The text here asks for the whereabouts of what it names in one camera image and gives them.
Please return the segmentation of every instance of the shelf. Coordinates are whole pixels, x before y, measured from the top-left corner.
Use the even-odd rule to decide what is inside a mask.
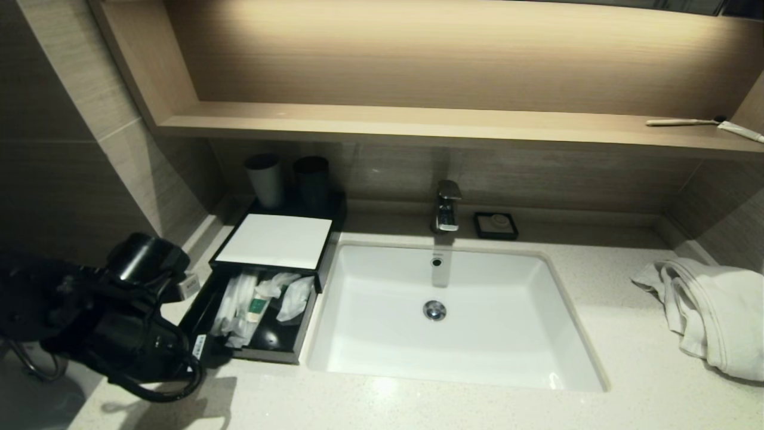
[[[647,127],[648,116],[564,112],[200,102],[171,116],[165,135],[368,142],[764,159],[764,145],[712,125]]]

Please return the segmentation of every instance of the faucet handle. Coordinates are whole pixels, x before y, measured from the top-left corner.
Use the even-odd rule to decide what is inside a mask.
[[[461,200],[461,191],[456,182],[444,179],[438,182],[438,196],[449,200]]]

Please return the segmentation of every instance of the faucet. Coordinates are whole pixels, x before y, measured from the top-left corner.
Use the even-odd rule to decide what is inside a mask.
[[[461,200],[461,191],[456,182],[438,182],[438,195],[435,197],[435,220],[430,224],[433,233],[440,235],[459,230],[456,217],[457,200]]]

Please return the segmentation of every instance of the white countertop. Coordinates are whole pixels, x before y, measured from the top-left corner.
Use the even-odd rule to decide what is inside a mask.
[[[455,249],[549,257],[594,348],[605,393],[398,380],[233,360],[211,371],[194,395],[165,405],[140,401],[104,381],[70,428],[764,428],[764,388],[729,380],[684,355],[662,305],[629,281],[645,264],[675,256],[653,231],[536,224],[519,226],[522,242],[501,242],[469,239],[474,234],[466,221]],[[202,258],[197,270],[203,278],[209,274],[205,262],[230,231],[224,228]],[[341,242],[424,247],[432,237],[421,217],[353,216]],[[162,312],[177,322],[189,305],[166,305]],[[319,297],[303,363],[321,305]]]

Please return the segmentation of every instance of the cup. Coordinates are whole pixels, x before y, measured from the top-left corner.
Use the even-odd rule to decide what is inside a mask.
[[[260,205],[266,209],[277,209],[284,203],[284,186],[281,177],[281,163],[278,155],[258,154],[244,162],[247,176]]]
[[[292,165],[299,194],[312,214],[329,210],[329,162],[323,157],[303,157]]]

